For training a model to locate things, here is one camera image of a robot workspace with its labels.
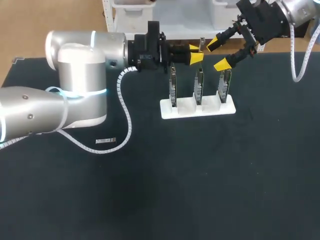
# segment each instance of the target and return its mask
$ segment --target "white holder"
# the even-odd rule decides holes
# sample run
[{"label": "white holder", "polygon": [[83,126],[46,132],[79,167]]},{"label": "white holder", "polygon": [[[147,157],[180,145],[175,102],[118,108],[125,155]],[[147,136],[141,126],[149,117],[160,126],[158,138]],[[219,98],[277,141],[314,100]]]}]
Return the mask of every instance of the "white holder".
[{"label": "white holder", "polygon": [[202,105],[197,105],[195,94],[193,93],[192,97],[177,98],[176,106],[172,107],[169,98],[162,99],[160,101],[161,117],[163,119],[180,119],[236,113],[232,97],[228,95],[226,103],[221,103],[218,91],[216,95],[203,96]]}]

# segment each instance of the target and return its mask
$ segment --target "tabletop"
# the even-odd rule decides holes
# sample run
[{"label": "tabletop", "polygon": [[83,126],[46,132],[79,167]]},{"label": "tabletop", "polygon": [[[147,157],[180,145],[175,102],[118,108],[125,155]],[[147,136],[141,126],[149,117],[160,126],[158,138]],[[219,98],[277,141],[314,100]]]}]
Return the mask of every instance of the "tabletop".
[{"label": "tabletop", "polygon": [[[217,90],[220,59],[204,59],[204,95]],[[318,240],[319,62],[312,53],[294,83],[289,54],[258,54],[232,71],[235,114],[169,120],[160,112],[168,76],[129,73],[122,94],[132,136],[121,150],[95,155],[51,133],[0,151],[0,239]],[[112,148],[127,134],[118,74],[107,72],[106,121],[68,130],[89,147]],[[177,66],[178,97],[192,96],[195,74]],[[13,64],[3,86],[58,84],[34,58]]]}]

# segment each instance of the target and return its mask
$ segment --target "white cable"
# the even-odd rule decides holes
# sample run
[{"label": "white cable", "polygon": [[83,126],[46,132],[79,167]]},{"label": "white cable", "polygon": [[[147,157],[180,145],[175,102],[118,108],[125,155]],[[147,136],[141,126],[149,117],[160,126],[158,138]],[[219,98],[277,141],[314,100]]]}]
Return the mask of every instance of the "white cable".
[{"label": "white cable", "polygon": [[[83,145],[81,142],[79,142],[78,140],[74,139],[70,134],[66,133],[65,131],[59,129],[60,125],[62,124],[62,126],[65,124],[66,122],[66,119],[67,119],[67,115],[68,115],[68,104],[66,104],[66,95],[63,93],[63,90],[61,90],[60,88],[58,87],[49,87],[46,89],[46,91],[50,91],[51,89],[58,89],[61,93],[62,93],[62,96],[63,96],[63,99],[65,101],[65,104],[64,104],[64,113],[63,113],[63,117],[62,117],[62,120],[61,120],[61,123],[59,125],[59,127],[54,130],[57,131],[58,133],[62,134],[63,136],[65,136],[67,139],[69,139],[71,142],[73,142],[74,144],[76,144],[78,147],[82,148],[83,150],[87,151],[87,152],[90,152],[90,153],[93,153],[93,154],[109,154],[109,153],[112,153],[112,152],[115,152],[119,149],[121,149],[124,145],[127,144],[127,142],[129,141],[130,137],[131,137],[131,133],[132,133],[132,122],[131,122],[131,117],[130,117],[130,114],[129,114],[129,111],[127,109],[127,106],[124,102],[124,99],[122,97],[122,93],[121,93],[121,82],[122,82],[122,79],[123,77],[125,76],[126,73],[129,73],[129,72],[135,72],[135,71],[138,71],[136,67],[132,66],[132,67],[128,67],[126,69],[124,69],[118,79],[117,79],[117,82],[116,82],[116,91],[117,91],[117,94],[118,94],[118,98],[119,98],[119,101],[121,103],[121,106],[124,110],[124,113],[125,113],[125,116],[126,116],[126,120],[127,120],[127,123],[128,123],[128,132],[126,134],[126,137],[125,139],[123,140],[123,142],[119,145],[119,146],[116,146],[114,148],[111,148],[111,149],[108,149],[108,150],[95,150],[95,149],[92,149],[90,147],[87,147],[85,145]],[[6,141],[4,143],[1,143],[0,144],[0,150],[12,145],[12,144],[15,144],[16,142],[19,142],[21,141],[22,139],[25,139],[27,138],[28,136],[23,136],[23,137],[18,137],[18,138],[15,138],[15,139],[11,139],[9,141]]]},{"label": "white cable", "polygon": [[6,147],[8,147],[8,146],[10,146],[10,145],[12,145],[12,144],[15,144],[16,142],[19,142],[19,141],[21,141],[22,139],[25,139],[25,138],[27,138],[27,137],[28,137],[28,136],[17,137],[17,138],[15,138],[15,139],[11,139],[11,140],[9,140],[9,141],[6,141],[6,142],[4,142],[4,143],[1,143],[1,144],[0,144],[0,150],[4,149],[4,148],[6,148]]},{"label": "white cable", "polygon": [[126,145],[127,142],[129,141],[130,137],[131,137],[132,123],[131,123],[131,117],[130,117],[129,111],[128,111],[127,106],[126,106],[126,104],[124,102],[124,99],[122,97],[121,82],[122,82],[122,79],[123,79],[123,77],[125,76],[126,73],[135,72],[135,71],[137,71],[137,68],[134,67],[134,66],[126,68],[125,70],[123,70],[120,73],[120,75],[119,75],[119,77],[117,79],[117,82],[116,82],[116,91],[117,91],[117,94],[118,94],[118,98],[119,98],[120,104],[121,104],[121,106],[122,106],[122,108],[124,110],[124,113],[125,113],[125,116],[126,116],[126,120],[128,122],[128,132],[126,134],[125,139],[123,140],[123,142],[119,146],[116,146],[116,147],[108,149],[108,150],[95,150],[95,149],[92,149],[90,147],[87,147],[87,146],[83,145],[81,142],[79,142],[78,140],[74,139],[70,134],[66,133],[63,130],[58,130],[58,133],[60,133],[63,136],[65,136],[67,139],[69,139],[71,142],[73,142],[78,147],[82,148],[83,150],[85,150],[85,151],[87,151],[89,153],[93,153],[93,154],[109,154],[109,153],[112,153],[112,152],[115,152],[115,151],[121,149],[124,145]]},{"label": "white cable", "polygon": [[312,48],[315,45],[315,42],[318,38],[320,34],[320,24],[319,26],[316,28],[316,30],[314,31],[311,40],[308,44],[308,47],[305,51],[305,55],[304,55],[304,59],[303,59],[303,63],[302,63],[302,67],[300,70],[300,73],[298,75],[298,77],[296,76],[296,66],[295,66],[295,28],[292,24],[290,24],[290,41],[291,41],[291,49],[290,49],[290,56],[291,56],[291,73],[292,73],[292,79],[294,82],[299,82],[302,77],[305,74],[306,68],[307,68],[307,64],[308,64],[308,60],[312,51]]}]

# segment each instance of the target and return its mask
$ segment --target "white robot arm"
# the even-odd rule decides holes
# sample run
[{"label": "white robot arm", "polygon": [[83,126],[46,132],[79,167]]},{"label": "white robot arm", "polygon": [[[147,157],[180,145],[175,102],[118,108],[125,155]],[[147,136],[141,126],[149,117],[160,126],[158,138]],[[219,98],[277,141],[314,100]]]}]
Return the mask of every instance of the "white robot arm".
[{"label": "white robot arm", "polygon": [[[253,7],[249,0],[240,0],[237,3],[241,11],[238,21],[227,31],[217,34],[207,48],[213,51],[236,32],[243,34],[246,44],[244,49],[226,56],[215,68],[218,71],[231,69],[246,56],[253,57],[256,41],[264,44],[279,37],[283,24],[290,24],[293,29],[310,20],[318,13],[317,2],[277,0],[268,4],[263,1]],[[258,28],[268,24],[274,26],[273,31],[268,27]],[[171,63],[191,65],[204,58],[203,52],[194,46],[168,44],[166,36],[160,33],[159,22],[155,21],[148,23],[147,34],[135,35],[134,41],[127,41],[124,33],[52,31],[45,42],[45,53],[49,66],[59,72],[60,88],[57,88],[58,92],[49,92],[50,88],[48,91],[21,86],[0,88],[0,149],[31,134],[60,131],[69,138],[61,129],[101,124],[107,118],[106,69],[125,69],[118,78],[117,87],[128,120],[128,135],[115,149],[95,153],[113,152],[123,147],[131,135],[130,115],[120,88],[124,74],[159,67],[167,73]],[[79,142],[76,144],[88,150]]]}]

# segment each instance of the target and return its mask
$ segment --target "white plastic bin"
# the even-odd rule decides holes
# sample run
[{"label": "white plastic bin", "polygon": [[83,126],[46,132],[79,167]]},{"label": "white plastic bin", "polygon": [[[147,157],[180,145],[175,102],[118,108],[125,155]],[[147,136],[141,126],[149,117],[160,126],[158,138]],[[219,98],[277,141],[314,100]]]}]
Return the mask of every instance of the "white plastic bin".
[{"label": "white plastic bin", "polygon": [[153,20],[155,5],[156,2],[141,5],[112,4],[117,18],[117,30],[124,33],[146,33],[148,21]]},{"label": "white plastic bin", "polygon": [[114,3],[118,5],[144,5],[152,4],[153,2],[150,0],[114,0]]},{"label": "white plastic bin", "polygon": [[237,20],[240,11],[236,3],[239,0],[211,0],[210,7],[211,21],[213,28],[216,30],[226,30],[233,26],[233,21]]}]

